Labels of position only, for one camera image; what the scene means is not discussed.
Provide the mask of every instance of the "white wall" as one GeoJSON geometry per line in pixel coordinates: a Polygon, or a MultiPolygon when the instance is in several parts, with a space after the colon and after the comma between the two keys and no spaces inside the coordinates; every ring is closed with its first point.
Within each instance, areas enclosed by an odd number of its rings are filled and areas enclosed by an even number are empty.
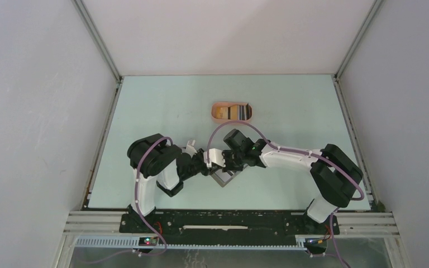
{"type": "Polygon", "coordinates": [[[70,0],[0,1],[0,267],[49,267],[115,80],[70,0]]]}
{"type": "Polygon", "coordinates": [[[123,75],[331,74],[374,0],[84,2],[123,75]]]}
{"type": "Polygon", "coordinates": [[[413,267],[429,267],[429,1],[385,1],[342,78],[413,267]]]}

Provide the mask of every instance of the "robotic arm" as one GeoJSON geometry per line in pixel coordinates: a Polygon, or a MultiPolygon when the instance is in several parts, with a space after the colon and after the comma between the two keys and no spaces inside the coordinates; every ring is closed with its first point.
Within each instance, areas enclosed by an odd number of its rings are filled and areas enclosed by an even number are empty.
{"type": "MultiPolygon", "coordinates": [[[[142,155],[159,138],[162,138],[162,135],[155,134],[130,146],[127,156],[131,159],[134,174],[142,155]]],[[[242,171],[246,166],[258,166],[309,171],[320,190],[320,195],[308,207],[307,215],[314,221],[322,223],[337,207],[347,207],[356,189],[337,170],[312,157],[311,154],[329,159],[356,183],[360,183],[363,177],[361,170],[336,145],[328,144],[320,150],[296,149],[307,153],[300,154],[281,150],[280,146],[274,149],[267,146],[263,139],[254,143],[236,129],[228,133],[223,140],[229,150],[197,151],[194,149],[194,141],[188,142],[184,152],[176,145],[168,146],[166,141],[157,145],[141,166],[142,177],[137,187],[137,196],[142,215],[146,216],[155,209],[156,185],[172,197],[183,188],[183,181],[198,173],[205,176],[215,173],[233,174],[242,171]]]]}

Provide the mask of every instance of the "pink tray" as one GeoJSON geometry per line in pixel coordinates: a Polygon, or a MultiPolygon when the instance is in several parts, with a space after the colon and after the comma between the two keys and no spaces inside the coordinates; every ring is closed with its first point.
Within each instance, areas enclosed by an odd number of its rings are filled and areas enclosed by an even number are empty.
{"type": "MultiPolygon", "coordinates": [[[[228,122],[228,121],[236,121],[234,119],[218,119],[218,118],[215,118],[217,107],[229,107],[229,106],[233,106],[233,105],[247,105],[247,102],[216,102],[211,107],[211,119],[213,119],[213,121],[215,123],[218,123],[218,124],[223,124],[223,123],[228,122]]],[[[251,122],[251,119],[252,119],[252,106],[249,105],[249,108],[250,108],[250,112],[251,112],[251,117],[248,120],[243,120],[244,122],[247,122],[247,123],[251,122]]]]}

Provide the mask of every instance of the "metal frame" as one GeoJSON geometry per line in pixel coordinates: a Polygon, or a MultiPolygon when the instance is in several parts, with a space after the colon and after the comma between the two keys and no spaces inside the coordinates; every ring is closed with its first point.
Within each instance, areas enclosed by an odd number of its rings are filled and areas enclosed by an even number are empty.
{"type": "MultiPolygon", "coordinates": [[[[118,88],[116,89],[115,98],[111,105],[108,118],[106,120],[106,126],[102,133],[102,138],[98,146],[98,151],[94,159],[94,168],[89,176],[87,194],[91,193],[92,186],[94,184],[94,178],[96,177],[97,169],[101,161],[102,151],[106,143],[108,130],[111,125],[111,121],[114,115],[116,103],[119,97],[119,92],[122,85],[122,77],[116,68],[114,61],[112,60],[107,47],[105,46],[96,26],[94,25],[89,12],[84,5],[83,0],[72,0],[79,14],[82,17],[91,37],[93,38],[96,46],[100,50],[106,63],[108,64],[111,72],[119,82],[118,88]]],[[[356,159],[362,171],[364,172],[364,182],[366,187],[366,194],[369,201],[372,203],[374,200],[379,200],[378,192],[375,190],[373,181],[371,180],[368,167],[364,161],[363,155],[360,150],[360,144],[358,142],[357,135],[355,133],[354,123],[351,119],[347,100],[341,90],[340,78],[342,77],[345,69],[347,68],[354,52],[361,43],[367,29],[369,28],[374,17],[379,12],[384,0],[375,0],[371,7],[366,19],[360,27],[353,43],[351,44],[347,54],[345,55],[338,71],[332,76],[333,84],[336,89],[340,107],[343,112],[347,129],[351,138],[353,149],[355,152],[356,159]]],[[[105,238],[110,241],[129,241],[117,244],[114,247],[133,247],[134,240],[138,237],[153,236],[151,233],[119,233],[119,224],[121,216],[124,212],[115,211],[73,211],[69,213],[59,246],[53,262],[54,268],[67,268],[70,265],[70,261],[73,255],[73,250],[76,246],[91,246],[93,247],[107,247],[107,244],[95,242],[93,245],[92,241],[99,238],[105,238]]],[[[339,212],[336,213],[338,217],[338,223],[340,228],[340,235],[335,236],[336,238],[383,238],[386,248],[388,250],[389,258],[392,264],[392,268],[410,268],[410,264],[405,253],[402,240],[399,235],[399,230],[395,224],[392,213],[370,213],[370,212],[339,212]]],[[[296,236],[297,241],[300,241],[297,246],[276,248],[272,249],[281,250],[298,250],[303,249],[301,241],[306,236],[296,236]]],[[[171,248],[200,248],[196,245],[184,245],[174,246],[171,248]]],[[[236,247],[220,247],[225,249],[250,249],[250,248],[236,248],[236,247]]]]}

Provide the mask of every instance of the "white table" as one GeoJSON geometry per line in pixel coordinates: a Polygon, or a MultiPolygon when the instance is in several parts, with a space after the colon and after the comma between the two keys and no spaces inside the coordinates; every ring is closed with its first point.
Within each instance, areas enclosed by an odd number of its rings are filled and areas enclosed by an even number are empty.
{"type": "MultiPolygon", "coordinates": [[[[196,148],[206,148],[217,126],[210,117],[216,101],[249,102],[251,123],[281,145],[321,149],[333,143],[355,160],[329,75],[126,76],[121,90],[90,208],[131,203],[134,180],[126,152],[134,141],[160,133],[180,147],[194,138],[196,148]]],[[[233,128],[253,141],[259,138],[246,126],[228,125],[213,147],[226,149],[222,139],[233,128]]],[[[155,204],[165,209],[305,209],[318,194],[308,172],[249,167],[224,188],[210,176],[197,175],[172,198],[157,189],[155,204]]],[[[365,199],[347,209],[370,207],[365,199]]]]}

